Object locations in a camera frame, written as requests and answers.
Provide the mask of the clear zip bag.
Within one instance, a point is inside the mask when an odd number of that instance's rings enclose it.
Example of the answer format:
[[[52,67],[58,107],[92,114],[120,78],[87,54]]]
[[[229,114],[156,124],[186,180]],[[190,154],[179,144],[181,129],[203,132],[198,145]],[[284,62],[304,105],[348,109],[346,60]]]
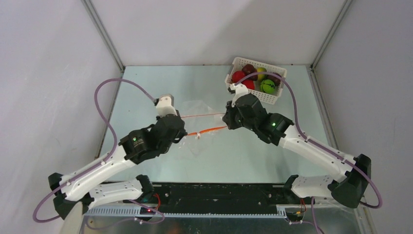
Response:
[[[180,109],[187,135],[177,149],[179,159],[195,159],[208,153],[219,132],[226,129],[223,110],[216,110],[204,101],[185,101]]]

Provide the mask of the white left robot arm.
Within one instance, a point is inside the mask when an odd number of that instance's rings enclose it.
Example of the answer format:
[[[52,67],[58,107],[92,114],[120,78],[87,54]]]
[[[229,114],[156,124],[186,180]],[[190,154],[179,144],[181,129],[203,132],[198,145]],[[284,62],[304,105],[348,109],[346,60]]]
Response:
[[[48,177],[54,192],[53,204],[59,217],[65,219],[77,203],[82,212],[119,200],[152,201],[154,188],[148,176],[138,175],[130,181],[106,184],[111,176],[168,152],[172,144],[184,136],[185,123],[172,114],[158,117],[155,124],[133,130],[120,139],[114,151],[103,159],[69,175],[53,173]]]

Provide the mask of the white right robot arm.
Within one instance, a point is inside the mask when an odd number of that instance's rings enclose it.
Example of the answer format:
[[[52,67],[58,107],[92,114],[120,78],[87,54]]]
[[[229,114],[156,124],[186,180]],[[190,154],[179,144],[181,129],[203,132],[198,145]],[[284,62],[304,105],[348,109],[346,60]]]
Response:
[[[223,122],[228,129],[244,127],[261,141],[290,150],[327,171],[321,176],[290,176],[283,191],[286,202],[295,204],[302,198],[323,197],[352,209],[361,204],[371,177],[368,156],[339,153],[316,139],[305,139],[292,120],[267,112],[253,94],[230,100],[225,107]]]

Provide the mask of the green toy watermelon ball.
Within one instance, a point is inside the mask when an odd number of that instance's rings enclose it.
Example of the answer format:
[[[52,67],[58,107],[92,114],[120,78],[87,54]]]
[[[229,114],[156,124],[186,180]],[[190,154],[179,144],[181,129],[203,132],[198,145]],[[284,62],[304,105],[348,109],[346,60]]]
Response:
[[[260,83],[260,91],[266,94],[273,94],[276,90],[275,84],[269,80],[265,79]]]

